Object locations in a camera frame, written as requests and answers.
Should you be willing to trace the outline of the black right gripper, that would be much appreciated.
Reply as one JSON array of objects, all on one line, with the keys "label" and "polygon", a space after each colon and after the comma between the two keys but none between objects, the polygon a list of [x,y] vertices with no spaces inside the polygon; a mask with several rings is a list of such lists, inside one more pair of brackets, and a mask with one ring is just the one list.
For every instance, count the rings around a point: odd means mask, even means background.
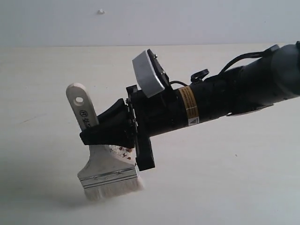
[{"label": "black right gripper", "polygon": [[[228,90],[224,81],[199,82],[178,89],[167,87],[146,97],[137,86],[127,87],[127,103],[137,123],[136,163],[140,171],[155,167],[150,138],[225,116],[229,112]],[[97,116],[98,125],[82,131],[84,145],[116,145],[134,148],[128,123],[128,106],[118,99]]]}]

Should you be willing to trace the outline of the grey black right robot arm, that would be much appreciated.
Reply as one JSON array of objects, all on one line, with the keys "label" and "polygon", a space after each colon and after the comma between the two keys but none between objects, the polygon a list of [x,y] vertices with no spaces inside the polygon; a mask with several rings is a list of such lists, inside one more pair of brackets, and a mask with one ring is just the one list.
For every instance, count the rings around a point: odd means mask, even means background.
[{"label": "grey black right robot arm", "polygon": [[215,76],[194,73],[190,84],[172,82],[152,50],[132,61],[137,85],[80,133],[86,145],[136,149],[140,171],[154,168],[150,138],[223,116],[243,115],[300,95],[300,46],[273,45],[237,56]]}]

